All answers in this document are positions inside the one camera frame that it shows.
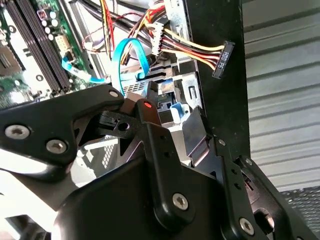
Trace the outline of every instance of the yellow wire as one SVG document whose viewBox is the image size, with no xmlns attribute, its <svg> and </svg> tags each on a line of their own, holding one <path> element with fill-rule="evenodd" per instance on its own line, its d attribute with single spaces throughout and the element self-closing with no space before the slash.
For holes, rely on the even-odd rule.
<svg viewBox="0 0 320 240">
<path fill-rule="evenodd" d="M 198 49 L 202 49 L 202 50 L 206 50 L 206 51 L 212 52 L 212 51 L 219 51 L 219 50 L 222 50 L 222 49 L 225 48 L 224 45 L 214 46 L 214 47 L 202 46 L 202 45 L 196 44 L 196 43 L 194 43 L 192 41 L 188 41 L 188 40 L 184 39 L 183 37 L 180 37 L 179 35 L 175 34 L 173 31 L 171 31 L 169 29 L 165 28 L 164 31 L 166 33 L 170 34 L 171 36 L 173 36 L 174 38 L 180 40 L 181 42 L 184 42 L 184 43 L 186 43 L 188 45 L 191 45 L 191 46 L 193 46 L 195 48 L 198 48 Z"/>
<path fill-rule="evenodd" d="M 143 18 L 143 20 L 140 22 L 139 26 L 138 26 L 137 29 L 135 30 L 135 33 L 134 33 L 134 35 L 132 36 L 132 38 L 137 38 L 138 33 L 139 33 L 140 29 L 142 28 L 142 26 L 144 25 L 145 21 L 146 21 L 146 18 Z M 127 47 L 126 51 L 123 53 L 123 55 L 122 55 L 122 57 L 121 57 L 121 64 L 124 64 L 125 59 L 127 58 L 127 56 L 128 56 L 128 54 L 129 54 L 131 48 L 132 48 L 132 45 L 130 44 L 130 45 Z"/>
<path fill-rule="evenodd" d="M 108 23 L 107 23 L 107 15 L 106 15 L 106 8 L 105 8 L 105 4 L 104 4 L 104 0 L 100 0 L 100 4 L 101 4 L 101 8 L 102 8 L 102 15 L 103 15 L 103 23 L 104 23 L 104 43 L 105 43 L 105 50 L 106 50 L 106 54 L 108 55 L 108 57 L 111 59 L 111 56 L 109 54 L 109 49 L 110 49 L 110 40 L 109 40 L 109 30 L 108 30 Z"/>
<path fill-rule="evenodd" d="M 195 55 L 186 53 L 186 52 L 184 52 L 184 51 L 176 51 L 176 50 L 163 49 L 163 48 L 161 49 L 161 51 L 162 51 L 162 52 L 171 53 L 171 54 L 183 54 L 183 55 L 186 55 L 186 56 L 188 56 L 188 57 L 190 57 L 190 58 L 192 58 L 192 59 L 196 59 L 196 60 L 198 60 L 198 61 L 200 61 L 200 62 L 203 62 L 204 64 L 207 64 L 210 68 L 212 68 L 213 71 L 216 70 L 215 66 L 214 66 L 211 62 L 209 62 L 209 61 L 207 61 L 207 60 L 204 60 L 204 59 L 202 59 L 201 57 L 198 57 L 198 56 L 195 56 Z"/>
</svg>

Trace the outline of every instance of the white connector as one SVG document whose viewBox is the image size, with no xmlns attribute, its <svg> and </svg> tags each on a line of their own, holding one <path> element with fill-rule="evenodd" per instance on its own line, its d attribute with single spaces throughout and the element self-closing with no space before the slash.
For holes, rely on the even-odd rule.
<svg viewBox="0 0 320 240">
<path fill-rule="evenodd" d="M 158 56 L 160 53 L 160 45 L 161 45 L 161 40 L 164 33 L 164 25 L 160 22 L 156 22 L 153 25 L 154 25 L 154 31 L 153 31 L 151 53 L 155 56 Z"/>
</svg>

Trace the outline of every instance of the black mechanical arm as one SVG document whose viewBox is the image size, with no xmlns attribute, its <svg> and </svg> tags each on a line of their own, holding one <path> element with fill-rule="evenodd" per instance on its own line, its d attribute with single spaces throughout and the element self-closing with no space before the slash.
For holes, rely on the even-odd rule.
<svg viewBox="0 0 320 240">
<path fill-rule="evenodd" d="M 41 181 L 63 179 L 79 147 L 120 138 L 117 167 L 65 200 L 52 239 L 317 239 L 252 159 L 230 160 L 199 107 L 183 124 L 182 165 L 157 86 L 146 98 L 99 85 L 0 111 L 0 147 L 15 154 L 5 169 Z"/>
</svg>

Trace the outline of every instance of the capacitor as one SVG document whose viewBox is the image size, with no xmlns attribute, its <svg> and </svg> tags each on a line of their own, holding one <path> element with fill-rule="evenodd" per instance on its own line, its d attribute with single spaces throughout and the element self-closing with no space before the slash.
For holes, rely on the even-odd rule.
<svg viewBox="0 0 320 240">
<path fill-rule="evenodd" d="M 48 26 L 48 22 L 46 20 L 42 20 L 41 21 L 42 26 L 46 27 Z"/>
<path fill-rule="evenodd" d="M 57 13 L 55 11 L 51 11 L 49 13 L 49 16 L 50 16 L 51 19 L 56 19 L 57 18 Z"/>
<path fill-rule="evenodd" d="M 51 33 L 51 29 L 50 29 L 50 27 L 48 27 L 48 26 L 46 26 L 46 27 L 44 28 L 44 31 L 45 31 L 46 34 L 50 34 L 50 33 Z"/>
<path fill-rule="evenodd" d="M 49 34 L 49 35 L 48 35 L 48 39 L 49 39 L 50 41 L 53 41 L 53 40 L 55 39 L 55 37 L 54 37 L 52 34 Z"/>
<path fill-rule="evenodd" d="M 51 20 L 51 25 L 52 25 L 53 27 L 58 27 L 58 25 L 59 25 L 58 20 L 57 20 L 57 19 L 52 19 L 52 20 Z"/>
</svg>

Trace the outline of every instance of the black plastic bracket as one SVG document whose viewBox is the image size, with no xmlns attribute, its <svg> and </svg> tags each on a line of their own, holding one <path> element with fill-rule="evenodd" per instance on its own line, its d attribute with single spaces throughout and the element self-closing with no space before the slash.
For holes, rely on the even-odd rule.
<svg viewBox="0 0 320 240">
<path fill-rule="evenodd" d="M 259 218 L 261 213 L 272 219 L 274 230 L 271 234 L 275 240 L 317 239 L 251 158 L 240 156 L 235 163 L 252 183 L 247 191 L 252 212 L 262 229 L 266 225 Z"/>
<path fill-rule="evenodd" d="M 161 126 L 155 104 L 140 99 L 135 110 L 141 127 L 117 165 L 145 156 L 155 216 L 167 230 L 179 231 L 192 222 L 195 207 L 184 187 L 182 166 L 175 144 L 170 131 Z M 185 196 L 187 209 L 182 210 L 174 205 L 173 196 L 176 193 Z"/>
<path fill-rule="evenodd" d="M 246 239 L 250 237 L 250 239 L 255 240 L 267 240 L 266 235 L 256 224 L 239 166 L 230 160 L 217 156 L 216 144 L 219 144 L 218 139 L 213 137 L 206 117 L 199 107 L 195 108 L 185 121 L 183 135 L 187 154 L 189 153 L 192 157 L 199 149 L 203 153 L 201 159 L 197 159 L 193 166 L 204 173 L 215 176 L 221 187 L 223 214 L 219 217 L 224 237 L 226 239 Z M 205 143 L 206 151 L 200 147 L 201 143 Z M 248 234 L 243 230 L 240 219 L 246 219 L 252 224 L 253 234 Z"/>
<path fill-rule="evenodd" d="M 120 92 L 110 85 L 102 84 L 46 101 L 2 110 L 0 146 L 6 151 L 43 164 L 41 170 L 31 169 L 29 176 L 48 181 L 60 180 L 69 172 L 68 166 L 76 158 L 78 144 L 92 117 L 103 111 L 117 110 L 123 102 L 124 97 Z M 8 137 L 5 129 L 11 125 L 27 127 L 29 136 L 25 139 Z M 66 150 L 60 154 L 48 151 L 46 144 L 50 140 L 63 141 Z M 15 168 L 7 170 L 24 173 Z"/>
</svg>

